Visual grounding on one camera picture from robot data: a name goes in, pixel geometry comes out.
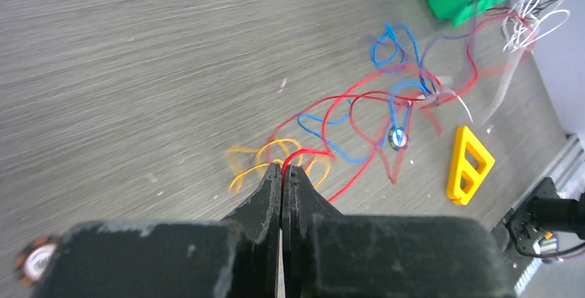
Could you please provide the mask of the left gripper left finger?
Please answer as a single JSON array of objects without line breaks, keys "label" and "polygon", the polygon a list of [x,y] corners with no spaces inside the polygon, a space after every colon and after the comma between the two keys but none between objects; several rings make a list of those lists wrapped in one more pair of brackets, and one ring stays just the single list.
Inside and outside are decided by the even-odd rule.
[{"label": "left gripper left finger", "polygon": [[33,297],[276,297],[281,169],[218,221],[81,223]]}]

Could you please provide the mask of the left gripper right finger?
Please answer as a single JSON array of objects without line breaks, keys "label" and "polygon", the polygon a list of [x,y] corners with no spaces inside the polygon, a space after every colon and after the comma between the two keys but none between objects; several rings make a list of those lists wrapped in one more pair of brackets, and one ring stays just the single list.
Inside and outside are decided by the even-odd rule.
[{"label": "left gripper right finger", "polygon": [[514,297],[493,236],[464,217],[345,215],[282,171],[287,297]]}]

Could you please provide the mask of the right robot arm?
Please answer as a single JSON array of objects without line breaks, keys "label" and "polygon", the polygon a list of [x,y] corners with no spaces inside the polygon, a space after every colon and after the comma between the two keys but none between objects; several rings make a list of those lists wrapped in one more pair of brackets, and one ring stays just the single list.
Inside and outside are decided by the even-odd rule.
[{"label": "right robot arm", "polygon": [[553,259],[578,255],[584,252],[584,243],[544,254],[534,249],[533,242],[548,232],[569,232],[584,240],[584,194],[578,199],[561,198],[553,179],[545,177],[514,210],[505,228],[521,256]]}]

